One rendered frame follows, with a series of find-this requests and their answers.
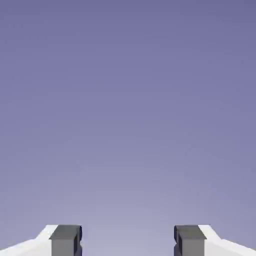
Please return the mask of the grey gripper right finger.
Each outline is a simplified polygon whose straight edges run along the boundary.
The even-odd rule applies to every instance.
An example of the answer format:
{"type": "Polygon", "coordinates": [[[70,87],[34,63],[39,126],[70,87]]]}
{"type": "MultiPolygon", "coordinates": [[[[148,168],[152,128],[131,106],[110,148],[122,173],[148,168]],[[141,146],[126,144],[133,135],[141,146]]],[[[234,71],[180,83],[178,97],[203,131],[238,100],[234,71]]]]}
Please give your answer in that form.
{"type": "Polygon", "coordinates": [[[208,224],[175,225],[173,256],[256,256],[256,249],[222,239],[208,224]]]}

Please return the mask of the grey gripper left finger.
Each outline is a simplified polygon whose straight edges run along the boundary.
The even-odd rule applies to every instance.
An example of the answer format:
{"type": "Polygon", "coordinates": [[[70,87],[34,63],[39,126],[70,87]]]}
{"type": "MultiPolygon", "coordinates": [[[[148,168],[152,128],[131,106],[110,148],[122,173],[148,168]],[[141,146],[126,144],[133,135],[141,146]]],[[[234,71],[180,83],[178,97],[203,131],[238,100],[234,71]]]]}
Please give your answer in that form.
{"type": "Polygon", "coordinates": [[[0,250],[0,256],[83,256],[80,225],[48,224],[36,238],[0,250]]]}

